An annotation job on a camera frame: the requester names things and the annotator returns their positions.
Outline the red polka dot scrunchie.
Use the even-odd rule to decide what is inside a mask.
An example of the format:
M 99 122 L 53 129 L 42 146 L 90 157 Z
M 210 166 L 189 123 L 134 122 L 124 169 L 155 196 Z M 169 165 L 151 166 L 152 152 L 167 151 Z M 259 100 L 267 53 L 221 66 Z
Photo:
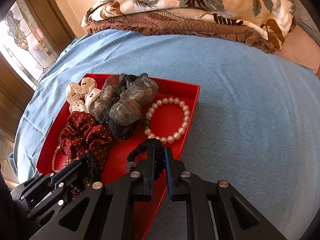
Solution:
M 74 111 L 59 135 L 60 152 L 69 159 L 80 159 L 90 153 L 105 166 L 114 137 L 105 125 L 86 112 Z

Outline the white patterned scrunchie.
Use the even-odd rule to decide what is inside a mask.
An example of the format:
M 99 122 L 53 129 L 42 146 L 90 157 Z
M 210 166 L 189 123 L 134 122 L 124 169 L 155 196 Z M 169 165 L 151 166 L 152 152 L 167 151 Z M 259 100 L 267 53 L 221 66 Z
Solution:
M 99 98 L 101 90 L 97 88 L 97 82 L 91 77 L 84 77 L 80 85 L 72 82 L 66 88 L 66 100 L 69 103 L 69 111 L 89 112 L 89 106 Z

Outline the red white plaid scrunchie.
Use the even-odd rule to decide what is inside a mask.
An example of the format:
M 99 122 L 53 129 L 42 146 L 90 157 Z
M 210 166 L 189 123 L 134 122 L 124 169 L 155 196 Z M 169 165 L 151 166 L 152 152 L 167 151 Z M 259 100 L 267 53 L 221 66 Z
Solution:
M 75 200 L 86 189 L 86 178 L 88 168 L 87 165 L 79 160 L 72 162 L 72 167 L 65 181 L 66 186 L 66 202 L 70 203 Z

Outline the light blue towel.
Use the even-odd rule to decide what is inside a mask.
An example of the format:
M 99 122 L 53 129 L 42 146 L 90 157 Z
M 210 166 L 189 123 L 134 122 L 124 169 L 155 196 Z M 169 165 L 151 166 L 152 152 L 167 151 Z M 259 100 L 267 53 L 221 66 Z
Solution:
M 183 150 L 187 169 L 229 181 L 287 239 L 319 210 L 319 79 L 309 68 L 242 43 L 104 30 L 74 40 L 46 72 L 8 157 L 19 182 L 37 173 L 66 87 L 87 73 L 148 73 L 200 85 Z

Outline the stained glass window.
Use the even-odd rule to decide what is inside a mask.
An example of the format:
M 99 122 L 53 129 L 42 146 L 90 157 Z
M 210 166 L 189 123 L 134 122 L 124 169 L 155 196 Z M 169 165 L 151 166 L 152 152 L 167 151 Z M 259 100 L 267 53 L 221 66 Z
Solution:
M 32 89 L 58 58 L 25 0 L 16 0 L 1 21 L 1 53 Z

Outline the pink bed sheet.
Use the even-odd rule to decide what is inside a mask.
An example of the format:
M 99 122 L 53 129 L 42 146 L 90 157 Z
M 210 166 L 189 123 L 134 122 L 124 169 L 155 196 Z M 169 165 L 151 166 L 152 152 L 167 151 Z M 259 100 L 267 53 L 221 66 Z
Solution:
M 319 76 L 319 45 L 299 25 L 288 33 L 281 50 L 275 52 L 291 62 L 310 68 Z

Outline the floral leaf quilt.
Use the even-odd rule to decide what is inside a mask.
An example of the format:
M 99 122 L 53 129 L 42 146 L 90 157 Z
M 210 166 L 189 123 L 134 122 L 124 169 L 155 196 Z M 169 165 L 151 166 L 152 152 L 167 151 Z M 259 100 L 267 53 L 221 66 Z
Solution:
M 272 53 L 295 28 L 295 10 L 295 0 L 98 0 L 81 26 L 91 34 L 118 29 L 220 37 Z

